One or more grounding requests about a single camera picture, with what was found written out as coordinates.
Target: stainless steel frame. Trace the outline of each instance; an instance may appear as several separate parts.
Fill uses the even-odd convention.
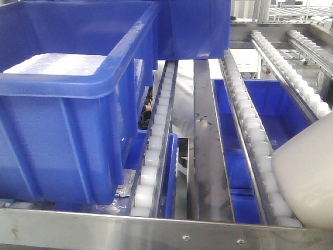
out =
[[[198,219],[235,221],[208,60],[194,61],[194,166]]]
[[[331,231],[0,209],[0,249],[331,250]]]

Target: screw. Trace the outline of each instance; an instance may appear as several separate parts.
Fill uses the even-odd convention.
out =
[[[237,242],[238,245],[244,245],[245,244],[245,240],[242,239],[242,238],[237,239],[236,242]]]
[[[183,235],[184,241],[188,242],[188,241],[190,241],[190,239],[191,239],[191,237],[189,235],[187,235],[187,234]]]

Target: white plastic roll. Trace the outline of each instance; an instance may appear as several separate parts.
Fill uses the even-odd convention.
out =
[[[271,203],[274,216],[291,217],[292,211],[280,193],[272,193],[268,195],[268,200]]]
[[[164,136],[164,128],[165,126],[159,125],[159,124],[154,124],[151,128],[151,135],[152,136]]]
[[[170,90],[161,90],[161,94],[160,94],[161,97],[167,97],[167,98],[170,98],[171,96],[171,91]]]
[[[171,77],[169,77],[169,78],[165,77],[163,79],[163,83],[164,83],[164,85],[166,85],[166,84],[172,84],[172,78]]]
[[[246,131],[249,129],[259,129],[260,122],[258,118],[249,117],[244,120],[244,125],[246,127]]]
[[[161,149],[162,149],[162,141],[163,141],[163,137],[162,136],[151,136],[149,138],[148,148],[149,149],[155,149],[155,150],[161,151]]]
[[[278,187],[273,173],[263,173],[262,174],[263,183],[266,187],[266,192],[268,194],[277,193]]]
[[[145,165],[158,166],[158,163],[160,161],[160,153],[161,152],[159,150],[154,150],[154,149],[146,150]]]
[[[256,157],[255,160],[257,161],[260,174],[273,172],[271,156],[262,155]]]
[[[158,115],[156,114],[154,116],[154,125],[159,124],[159,125],[165,125],[167,116],[166,115]]]
[[[155,186],[157,179],[157,166],[142,166],[141,169],[141,185]]]
[[[259,156],[262,156],[262,155],[269,156],[270,152],[271,152],[268,142],[254,141],[251,144],[251,148],[252,148],[252,150],[254,152],[254,155],[256,157],[259,157]]]
[[[265,132],[262,129],[248,129],[246,133],[249,137],[250,143],[265,140]]]
[[[33,203],[29,202],[14,202],[12,203],[9,208],[17,208],[17,209],[35,209],[36,206]]]
[[[131,210],[131,216],[149,217],[150,209],[146,207],[133,207]]]
[[[171,84],[166,83],[165,81],[162,83],[162,89],[163,90],[171,90]]]
[[[156,114],[166,116],[167,113],[168,113],[168,108],[169,108],[168,106],[158,105],[157,110],[156,110]]]
[[[278,217],[276,223],[281,227],[301,228],[302,223],[298,219]]]
[[[135,207],[145,207],[151,209],[154,186],[138,185],[135,193]]]
[[[169,105],[170,99],[167,97],[160,97],[158,100],[159,105]]]

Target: blue plastic bin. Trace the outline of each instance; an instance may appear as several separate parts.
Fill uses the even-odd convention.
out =
[[[260,224],[257,201],[254,197],[244,153],[239,144],[224,82],[214,80],[214,84],[235,219],[237,223]]]
[[[245,85],[274,150],[310,125],[278,81],[246,80]]]
[[[231,0],[159,0],[159,60],[223,58]]]
[[[0,7],[0,72],[34,55],[105,55],[91,76],[0,73],[0,198],[107,204],[151,83],[154,2]]]

